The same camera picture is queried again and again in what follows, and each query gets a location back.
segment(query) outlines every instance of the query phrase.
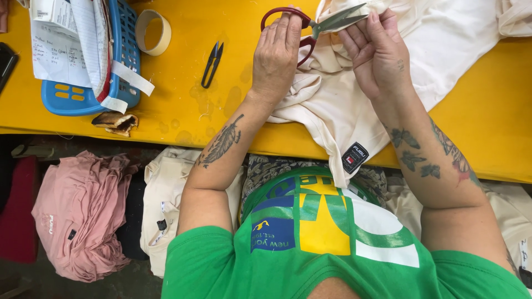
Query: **stack of pink shirts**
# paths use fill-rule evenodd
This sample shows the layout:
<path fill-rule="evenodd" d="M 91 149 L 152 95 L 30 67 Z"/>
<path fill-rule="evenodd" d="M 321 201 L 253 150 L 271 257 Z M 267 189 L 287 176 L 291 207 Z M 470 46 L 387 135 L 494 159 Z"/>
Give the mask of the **stack of pink shirts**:
<path fill-rule="evenodd" d="M 125 223 L 137 171 L 125 154 L 97 157 L 88 151 L 48 168 L 31 214 L 57 274 L 90 283 L 129 263 L 114 232 Z"/>

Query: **box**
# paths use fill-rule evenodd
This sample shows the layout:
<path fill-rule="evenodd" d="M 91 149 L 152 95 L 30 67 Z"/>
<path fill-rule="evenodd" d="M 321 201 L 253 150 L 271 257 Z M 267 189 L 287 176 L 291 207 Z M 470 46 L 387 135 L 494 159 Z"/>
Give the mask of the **box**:
<path fill-rule="evenodd" d="M 74 14 L 67 0 L 31 0 L 30 17 L 50 31 L 79 40 Z"/>

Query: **hand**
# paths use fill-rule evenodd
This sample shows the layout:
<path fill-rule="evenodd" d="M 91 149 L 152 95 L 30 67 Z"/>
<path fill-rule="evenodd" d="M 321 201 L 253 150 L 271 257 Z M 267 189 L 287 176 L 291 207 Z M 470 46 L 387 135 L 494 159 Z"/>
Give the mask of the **hand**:
<path fill-rule="evenodd" d="M 360 88 L 370 100 L 389 101 L 413 91 L 408 49 L 390 9 L 371 13 L 338 33 Z"/>
<path fill-rule="evenodd" d="M 257 44 L 250 91 L 272 110 L 287 95 L 294 80 L 301 23 L 298 15 L 283 12 L 280 19 L 262 31 Z"/>

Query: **green t-shirt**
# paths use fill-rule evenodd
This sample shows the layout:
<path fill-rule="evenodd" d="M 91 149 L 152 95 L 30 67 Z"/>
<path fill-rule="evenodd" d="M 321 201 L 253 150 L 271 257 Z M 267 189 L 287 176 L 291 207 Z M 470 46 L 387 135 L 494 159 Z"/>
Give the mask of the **green t-shirt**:
<path fill-rule="evenodd" d="M 162 298 L 306 298 L 329 277 L 361 298 L 530 298 L 491 261 L 429 252 L 371 202 L 325 168 L 283 173 L 247 198 L 234 236 L 209 226 L 170 243 Z"/>

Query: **woman's left hand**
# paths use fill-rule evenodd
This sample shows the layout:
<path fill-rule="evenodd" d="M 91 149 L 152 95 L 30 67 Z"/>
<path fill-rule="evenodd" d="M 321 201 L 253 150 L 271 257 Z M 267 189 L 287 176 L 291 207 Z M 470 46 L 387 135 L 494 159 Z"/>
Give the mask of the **woman's left hand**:
<path fill-rule="evenodd" d="M 294 80 L 301 23 L 298 15 L 283 12 L 281 18 L 267 26 L 259 38 L 253 56 L 250 93 L 253 99 L 271 109 L 286 96 Z"/>

